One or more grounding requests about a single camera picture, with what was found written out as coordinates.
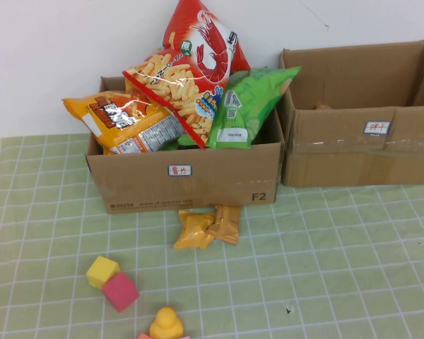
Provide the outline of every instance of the crinkled plastic wrapper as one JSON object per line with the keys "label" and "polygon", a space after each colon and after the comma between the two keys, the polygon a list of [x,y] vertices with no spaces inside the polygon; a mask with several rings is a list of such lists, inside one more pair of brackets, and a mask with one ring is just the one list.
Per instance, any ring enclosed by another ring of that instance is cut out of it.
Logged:
{"label": "crinkled plastic wrapper", "polygon": [[63,103],[93,132],[104,154],[154,152],[184,133],[166,107],[134,89],[63,99]]}
{"label": "crinkled plastic wrapper", "polygon": [[187,210],[179,211],[182,232],[174,245],[175,249],[206,249],[213,236],[206,234],[207,227],[215,220],[214,213],[196,214]]}
{"label": "crinkled plastic wrapper", "polygon": [[207,146],[250,148],[262,124],[300,71],[252,69],[231,75]]}
{"label": "crinkled plastic wrapper", "polygon": [[216,221],[206,233],[232,245],[239,239],[239,218],[242,206],[219,205],[216,207]]}
{"label": "crinkled plastic wrapper", "polygon": [[229,76],[242,70],[249,65],[237,34],[199,0],[180,0],[163,49],[123,74],[126,89],[138,88],[167,107],[205,148]]}

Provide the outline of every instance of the toy cube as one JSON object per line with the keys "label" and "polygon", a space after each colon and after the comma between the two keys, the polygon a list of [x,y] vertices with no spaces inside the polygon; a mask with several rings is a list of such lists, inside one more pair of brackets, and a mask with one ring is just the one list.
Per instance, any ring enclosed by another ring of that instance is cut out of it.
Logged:
{"label": "toy cube", "polygon": [[110,278],[120,272],[121,269],[119,268],[118,263],[108,258],[104,258],[103,256],[99,256],[86,273],[86,277],[88,278],[88,282],[91,286],[102,288],[102,286]]}
{"label": "toy cube", "polygon": [[119,313],[123,312],[139,297],[139,291],[136,290],[136,286],[124,273],[120,273],[108,280],[102,286],[102,291],[110,304]]}

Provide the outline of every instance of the orange snack bag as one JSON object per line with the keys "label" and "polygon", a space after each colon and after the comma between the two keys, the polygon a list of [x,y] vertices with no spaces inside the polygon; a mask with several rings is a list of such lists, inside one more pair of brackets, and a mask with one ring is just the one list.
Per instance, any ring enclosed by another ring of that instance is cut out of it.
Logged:
{"label": "orange snack bag", "polygon": [[214,213],[196,214],[180,210],[179,219],[182,232],[174,245],[175,249],[206,249],[213,241],[213,236],[205,231],[215,220]]}
{"label": "orange snack bag", "polygon": [[168,109],[137,90],[63,99],[63,103],[93,132],[104,154],[154,152],[184,133]]}
{"label": "orange snack bag", "polygon": [[230,73],[248,70],[237,34],[200,0],[179,0],[163,49],[123,74],[126,89],[138,88],[167,107],[205,148]]}

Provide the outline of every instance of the open cardboard box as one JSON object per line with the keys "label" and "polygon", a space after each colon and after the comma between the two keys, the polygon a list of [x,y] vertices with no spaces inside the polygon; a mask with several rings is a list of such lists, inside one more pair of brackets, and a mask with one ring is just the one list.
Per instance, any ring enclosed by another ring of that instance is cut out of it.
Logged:
{"label": "open cardboard box", "polygon": [[[124,90],[124,78],[102,78],[106,90]],[[108,213],[273,203],[284,154],[276,111],[258,139],[249,150],[103,155],[91,134],[86,161]]]}
{"label": "open cardboard box", "polygon": [[[424,40],[281,53],[286,186],[424,184]],[[317,103],[331,109],[314,109]]]}

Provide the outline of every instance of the green snack bag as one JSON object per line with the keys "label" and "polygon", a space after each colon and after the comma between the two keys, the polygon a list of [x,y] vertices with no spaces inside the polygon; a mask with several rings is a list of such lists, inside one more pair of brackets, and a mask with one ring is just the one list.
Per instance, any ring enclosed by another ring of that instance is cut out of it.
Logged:
{"label": "green snack bag", "polygon": [[177,150],[178,148],[177,141],[171,141],[170,143],[166,143],[160,150]]}
{"label": "green snack bag", "polygon": [[196,146],[197,144],[193,141],[192,137],[187,133],[182,134],[179,139],[177,139],[177,143],[180,146]]}
{"label": "green snack bag", "polygon": [[207,147],[250,148],[300,69],[252,69],[231,75]]}

